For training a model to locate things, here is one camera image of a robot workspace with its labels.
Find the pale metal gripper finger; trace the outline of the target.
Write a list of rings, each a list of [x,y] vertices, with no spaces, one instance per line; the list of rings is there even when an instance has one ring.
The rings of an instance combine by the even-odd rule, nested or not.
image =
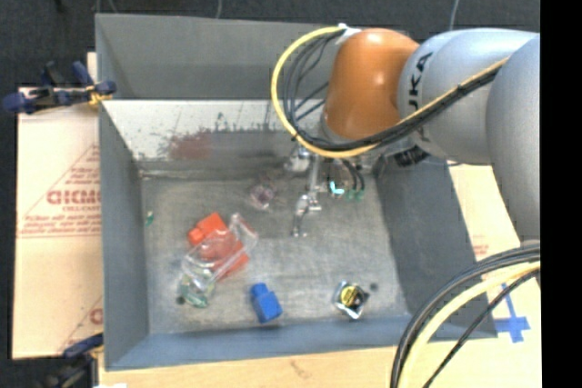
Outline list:
[[[305,174],[313,167],[313,154],[303,146],[295,147],[287,161],[286,170],[290,174]]]
[[[303,222],[309,214],[317,214],[322,210],[322,206],[315,194],[301,194],[296,201],[292,222],[292,236],[305,237],[306,231]]]

